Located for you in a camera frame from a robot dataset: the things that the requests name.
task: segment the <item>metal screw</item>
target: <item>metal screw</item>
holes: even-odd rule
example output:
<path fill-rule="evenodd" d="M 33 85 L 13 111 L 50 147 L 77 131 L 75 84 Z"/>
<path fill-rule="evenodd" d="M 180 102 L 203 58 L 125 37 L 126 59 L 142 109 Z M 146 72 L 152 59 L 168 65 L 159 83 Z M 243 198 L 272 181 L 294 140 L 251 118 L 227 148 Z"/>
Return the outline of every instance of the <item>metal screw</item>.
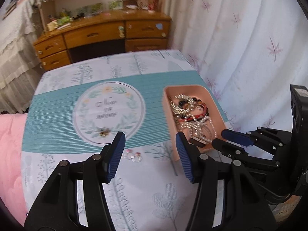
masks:
<path fill-rule="evenodd" d="M 67 162 L 67 160 L 62 160 L 62 161 L 60 161 L 59 164 L 60 164 L 60 166 L 64 167 L 68 164 L 68 162 Z"/>
<path fill-rule="evenodd" d="M 207 154 L 201 154 L 199 155 L 201 160 L 207 160 L 208 159 L 208 155 Z"/>
<path fill-rule="evenodd" d="M 234 164 L 235 166 L 237 166 L 237 167 L 239 167 L 239 166 L 242 165 L 241 161 L 239 161 L 239 160 L 234 160 L 234 161 L 233 161 L 233 164 Z"/>
<path fill-rule="evenodd" d="M 100 154 L 95 154 L 95 155 L 92 156 L 92 159 L 95 160 L 95 161 L 99 160 L 100 158 L 101 158 Z"/>

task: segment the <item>peach plastic container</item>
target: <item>peach plastic container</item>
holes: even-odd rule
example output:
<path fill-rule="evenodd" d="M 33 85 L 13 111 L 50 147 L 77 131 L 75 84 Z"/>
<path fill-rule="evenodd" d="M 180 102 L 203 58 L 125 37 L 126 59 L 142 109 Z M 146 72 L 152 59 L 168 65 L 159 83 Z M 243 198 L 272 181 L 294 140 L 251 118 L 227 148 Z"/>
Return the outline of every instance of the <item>peach plastic container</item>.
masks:
<path fill-rule="evenodd" d="M 206 88 L 200 85 L 180 85 L 180 86 L 165 87 L 164 93 L 163 93 L 162 104 L 163 104 L 163 109 L 165 112 L 169 132 L 170 132 L 172 149 L 173 149 L 173 159 L 175 161 L 180 159 L 179 154 L 177 152 L 176 143 L 175 143 L 175 136 L 177 134 L 177 126 L 174 122 L 174 118 L 173 118 L 173 114 L 170 108 L 169 101 L 170 101 L 170 98 L 173 98 L 174 96 L 179 95 L 179 94 L 188 95 L 190 97 L 196 97 L 198 99 L 201 99 L 202 102 L 204 102 L 207 105 L 209 116 L 211 117 L 215 130 L 217 132 L 217 138 L 224 140 L 221 137 L 221 131 L 223 131 L 226 128 L 224 125 L 224 121 L 219 113 L 219 110 L 213 98 L 211 97 L 211 94 Z M 184 134 L 187 139 L 190 138 L 188 129 L 184 130 Z M 207 144 L 204 148 L 198 147 L 200 152 L 204 152 L 210 148 L 213 148 L 211 144 Z"/>

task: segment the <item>white ruffled cloth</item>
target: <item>white ruffled cloth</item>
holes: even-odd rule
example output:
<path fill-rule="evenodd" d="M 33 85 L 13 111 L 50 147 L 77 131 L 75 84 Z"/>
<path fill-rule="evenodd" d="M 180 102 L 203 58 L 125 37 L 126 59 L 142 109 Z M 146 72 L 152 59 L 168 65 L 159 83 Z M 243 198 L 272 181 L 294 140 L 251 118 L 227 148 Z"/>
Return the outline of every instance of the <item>white ruffled cloth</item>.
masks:
<path fill-rule="evenodd" d="M 22 113 L 43 74 L 33 47 L 42 32 L 39 12 L 25 0 L 0 21 L 0 28 L 0 112 Z"/>

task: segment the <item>sticker on drawer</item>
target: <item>sticker on drawer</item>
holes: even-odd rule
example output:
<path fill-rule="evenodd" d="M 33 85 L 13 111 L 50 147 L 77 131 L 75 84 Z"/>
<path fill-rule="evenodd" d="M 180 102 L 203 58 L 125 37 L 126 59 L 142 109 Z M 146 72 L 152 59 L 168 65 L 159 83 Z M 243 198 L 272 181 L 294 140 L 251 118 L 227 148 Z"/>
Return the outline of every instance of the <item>sticker on drawer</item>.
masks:
<path fill-rule="evenodd" d="M 73 111 L 73 122 L 84 141 L 104 146 L 113 141 L 118 131 L 129 140 L 144 116 L 144 99 L 136 88 L 123 82 L 103 82 L 81 95 Z"/>
<path fill-rule="evenodd" d="M 163 30 L 164 27 L 162 23 L 157 23 L 156 28 L 158 28 L 159 30 Z"/>

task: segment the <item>yellow flower print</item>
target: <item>yellow flower print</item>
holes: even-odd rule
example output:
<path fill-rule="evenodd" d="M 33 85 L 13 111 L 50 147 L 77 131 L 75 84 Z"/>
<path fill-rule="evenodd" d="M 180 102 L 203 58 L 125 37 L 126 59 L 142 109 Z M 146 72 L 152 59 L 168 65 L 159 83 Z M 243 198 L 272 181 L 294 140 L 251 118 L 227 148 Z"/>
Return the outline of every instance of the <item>yellow flower print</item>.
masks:
<path fill-rule="evenodd" d="M 102 93 L 110 93 L 112 92 L 112 87 L 108 86 L 102 89 Z"/>

